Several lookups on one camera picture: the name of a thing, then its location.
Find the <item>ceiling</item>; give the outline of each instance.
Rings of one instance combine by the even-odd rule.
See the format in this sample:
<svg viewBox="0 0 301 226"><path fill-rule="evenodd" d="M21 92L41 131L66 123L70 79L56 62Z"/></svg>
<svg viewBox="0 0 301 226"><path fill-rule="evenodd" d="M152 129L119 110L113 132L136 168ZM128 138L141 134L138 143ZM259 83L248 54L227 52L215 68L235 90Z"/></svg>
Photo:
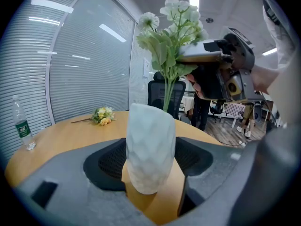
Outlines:
<svg viewBox="0 0 301 226"><path fill-rule="evenodd" d="M159 13L165 0L134 0L143 12L150 11L160 18L160 29L170 25ZM275 47L262 14L262 0L200 0L199 11L209 38L220 38L223 26L230 26L242 32L254 45L256 62L265 67L277 68L277 54L263 56L262 53ZM211 17L214 22L208 24Z"/></svg>

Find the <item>wooden floor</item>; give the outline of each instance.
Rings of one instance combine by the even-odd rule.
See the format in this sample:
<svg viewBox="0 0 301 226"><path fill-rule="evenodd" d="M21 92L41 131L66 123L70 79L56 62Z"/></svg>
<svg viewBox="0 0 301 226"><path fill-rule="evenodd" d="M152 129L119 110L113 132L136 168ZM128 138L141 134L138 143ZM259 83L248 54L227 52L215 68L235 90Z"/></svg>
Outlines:
<svg viewBox="0 0 301 226"><path fill-rule="evenodd" d="M260 122L257 122L254 126L254 129L251 133L250 139L246 138L243 132L238 132L236 127L240 125L240 121L237 120L234 127L231 128L233 119L222 118L221 122L217 118L217 122L214 122L212 117L208 117L207 125L205 132L223 144L229 144L233 146L238 146L239 141L248 142L253 140L260 140L266 132L267 122L264 119L261 119Z"/></svg>

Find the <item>black pants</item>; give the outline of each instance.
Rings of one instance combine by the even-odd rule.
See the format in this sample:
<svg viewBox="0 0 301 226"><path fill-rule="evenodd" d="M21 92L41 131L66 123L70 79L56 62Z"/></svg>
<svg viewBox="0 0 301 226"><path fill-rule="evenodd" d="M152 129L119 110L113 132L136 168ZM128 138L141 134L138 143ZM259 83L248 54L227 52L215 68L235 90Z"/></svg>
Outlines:
<svg viewBox="0 0 301 226"><path fill-rule="evenodd" d="M197 121L199 119L199 116L201 116L201 124L198 128L204 131L207 123L209 109L210 100L202 100L197 96L197 94L194 94L194 108L191 119L192 126L197 126Z"/></svg>

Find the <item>black mesh chair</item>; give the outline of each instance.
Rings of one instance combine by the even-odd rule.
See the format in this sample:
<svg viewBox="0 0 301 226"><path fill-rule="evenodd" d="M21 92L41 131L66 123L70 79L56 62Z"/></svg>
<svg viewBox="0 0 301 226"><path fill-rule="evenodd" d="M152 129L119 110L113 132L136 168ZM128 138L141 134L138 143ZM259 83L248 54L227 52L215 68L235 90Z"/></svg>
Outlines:
<svg viewBox="0 0 301 226"><path fill-rule="evenodd" d="M186 84L179 81L179 77L174 83L174 89L170 98L167 112L175 119L179 119L179 109L186 89ZM165 80L160 72L154 74L154 80L148 85L149 100L147 105L154 106L163 110L164 94L165 94Z"/></svg>

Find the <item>green bottle label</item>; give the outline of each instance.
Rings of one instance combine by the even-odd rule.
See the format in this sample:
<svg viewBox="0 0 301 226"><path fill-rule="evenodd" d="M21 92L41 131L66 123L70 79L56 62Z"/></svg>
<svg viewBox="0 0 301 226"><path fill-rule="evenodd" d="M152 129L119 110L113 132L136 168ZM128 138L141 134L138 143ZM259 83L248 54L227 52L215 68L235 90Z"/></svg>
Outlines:
<svg viewBox="0 0 301 226"><path fill-rule="evenodd" d="M24 122L16 125L16 128L19 132L20 138L23 138L23 137L27 136L28 134L30 134L30 129L29 129L27 121L24 121Z"/></svg>

